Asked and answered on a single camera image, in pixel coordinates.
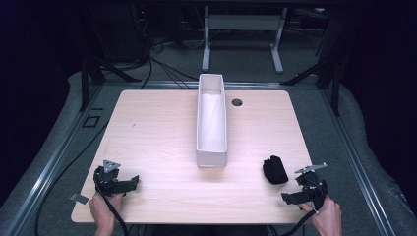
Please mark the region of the aluminium floor rail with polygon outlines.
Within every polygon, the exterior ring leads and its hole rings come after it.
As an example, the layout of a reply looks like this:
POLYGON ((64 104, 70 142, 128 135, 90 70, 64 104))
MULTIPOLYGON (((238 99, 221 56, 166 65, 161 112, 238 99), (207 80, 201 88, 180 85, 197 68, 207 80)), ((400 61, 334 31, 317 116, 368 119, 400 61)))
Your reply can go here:
POLYGON ((108 120, 102 94, 102 87, 93 88, 80 111, 78 92, 70 92, 37 157, 0 207, 0 236, 92 236, 93 224, 71 219, 70 196, 81 191, 108 120))
POLYGON ((329 112, 329 115, 335 124, 336 130, 341 136, 343 144, 347 150, 348 161, 352 172, 356 178, 365 202, 371 212, 372 217, 377 225, 377 228, 382 236, 396 236, 393 227, 387 217, 387 214, 382 206, 380 198, 378 197, 375 188, 373 187, 368 174, 359 158, 359 155, 354 147, 344 124, 339 116, 335 114, 331 106, 331 97, 326 90, 320 90, 319 94, 324 101, 324 104, 329 112))
MULTIPOLYGON (((197 89, 198 82, 149 81, 142 89, 197 89)), ((225 89, 285 89, 280 83, 225 82, 225 89)))

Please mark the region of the person's right hand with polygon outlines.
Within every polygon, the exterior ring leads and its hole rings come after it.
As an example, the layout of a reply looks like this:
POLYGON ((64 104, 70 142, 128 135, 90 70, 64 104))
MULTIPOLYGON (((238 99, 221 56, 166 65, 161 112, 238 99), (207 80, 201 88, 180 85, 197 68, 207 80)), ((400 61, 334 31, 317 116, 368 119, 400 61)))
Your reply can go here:
POLYGON ((300 204, 299 208, 314 213, 311 220, 321 236, 342 236, 341 206, 332 198, 325 197, 324 204, 318 212, 308 204, 300 204))

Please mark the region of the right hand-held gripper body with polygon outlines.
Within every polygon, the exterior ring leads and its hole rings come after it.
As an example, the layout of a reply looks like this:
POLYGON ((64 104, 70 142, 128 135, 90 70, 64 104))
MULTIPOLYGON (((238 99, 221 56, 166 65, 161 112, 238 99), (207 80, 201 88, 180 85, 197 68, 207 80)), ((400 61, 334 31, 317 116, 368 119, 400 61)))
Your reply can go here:
POLYGON ((322 164, 315 164, 303 167, 296 171, 298 177, 296 182, 302 187, 302 191, 307 195, 306 200, 313 203, 314 209, 319 210, 325 201, 328 194, 328 186, 325 180, 321 180, 316 174, 316 170, 327 167, 324 162, 322 164))

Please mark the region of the white metal desk frame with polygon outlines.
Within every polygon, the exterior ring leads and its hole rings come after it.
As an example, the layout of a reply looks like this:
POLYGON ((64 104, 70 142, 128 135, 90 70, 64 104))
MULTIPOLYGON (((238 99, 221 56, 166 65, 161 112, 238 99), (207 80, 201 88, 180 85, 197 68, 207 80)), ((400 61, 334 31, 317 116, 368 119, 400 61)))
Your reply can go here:
POLYGON ((212 30, 255 30, 274 31, 274 43, 269 46, 272 62, 278 74, 283 73, 283 66, 279 55, 279 45, 285 25, 287 8, 283 8, 279 15, 215 15, 205 6, 204 15, 204 53, 202 71, 209 70, 210 36, 212 30))

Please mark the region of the person's left hand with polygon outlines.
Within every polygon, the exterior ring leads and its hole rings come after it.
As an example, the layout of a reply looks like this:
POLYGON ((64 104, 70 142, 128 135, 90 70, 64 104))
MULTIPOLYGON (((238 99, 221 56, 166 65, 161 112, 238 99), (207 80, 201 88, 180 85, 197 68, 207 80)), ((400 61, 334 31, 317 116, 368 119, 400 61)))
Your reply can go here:
POLYGON ((110 211, 104 198, 100 193, 95 193, 89 201, 90 213, 94 219, 97 228, 113 229, 115 226, 115 215, 110 211))

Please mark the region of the black metal stand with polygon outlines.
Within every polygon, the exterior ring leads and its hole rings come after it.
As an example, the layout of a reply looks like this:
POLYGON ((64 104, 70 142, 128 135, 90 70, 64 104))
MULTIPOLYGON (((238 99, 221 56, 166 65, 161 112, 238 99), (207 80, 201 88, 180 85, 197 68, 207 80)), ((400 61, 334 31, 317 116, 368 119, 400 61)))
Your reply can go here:
POLYGON ((282 83, 283 86, 294 86, 297 83, 308 78, 312 74, 318 74, 319 78, 316 81, 317 89, 330 89, 330 108, 333 113, 339 115, 339 89, 340 89, 340 75, 341 66, 333 61, 331 58, 325 59, 316 63, 311 68, 304 72, 297 74, 294 78, 282 83))
POLYGON ((97 85, 103 85, 105 78, 101 72, 101 67, 109 70, 116 76, 124 79, 127 82, 138 82, 139 79, 135 79, 122 70, 116 68, 110 63, 104 61, 97 56, 87 56, 84 58, 81 64, 81 79, 82 79, 82 104, 81 111, 84 111, 89 105, 89 81, 93 81, 97 85))

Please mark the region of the long white box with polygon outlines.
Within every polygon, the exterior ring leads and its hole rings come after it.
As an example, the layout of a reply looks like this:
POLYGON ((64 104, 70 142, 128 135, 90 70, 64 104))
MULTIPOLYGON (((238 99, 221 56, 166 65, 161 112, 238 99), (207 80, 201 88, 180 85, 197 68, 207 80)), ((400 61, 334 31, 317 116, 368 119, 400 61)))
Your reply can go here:
POLYGON ((227 165, 227 107, 223 77, 200 74, 197 100, 196 156, 199 167, 227 165))

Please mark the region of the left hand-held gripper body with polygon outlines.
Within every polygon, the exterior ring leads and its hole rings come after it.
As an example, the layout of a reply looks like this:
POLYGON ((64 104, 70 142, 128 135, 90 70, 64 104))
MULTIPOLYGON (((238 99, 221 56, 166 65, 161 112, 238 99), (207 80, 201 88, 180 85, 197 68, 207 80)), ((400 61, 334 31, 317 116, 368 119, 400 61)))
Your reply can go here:
POLYGON ((119 163, 104 160, 103 164, 94 170, 93 182, 95 189, 102 195, 111 197, 114 194, 126 192, 123 184, 117 180, 119 167, 119 163))

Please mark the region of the black rolled cloth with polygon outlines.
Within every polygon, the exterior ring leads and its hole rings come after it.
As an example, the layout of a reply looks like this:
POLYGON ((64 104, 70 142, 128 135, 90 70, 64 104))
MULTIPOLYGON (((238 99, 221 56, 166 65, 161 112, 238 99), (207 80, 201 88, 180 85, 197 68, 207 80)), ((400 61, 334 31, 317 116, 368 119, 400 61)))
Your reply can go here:
POLYGON ((284 184, 288 181, 283 163, 276 155, 272 155, 264 161, 263 171, 267 180, 273 185, 284 184))

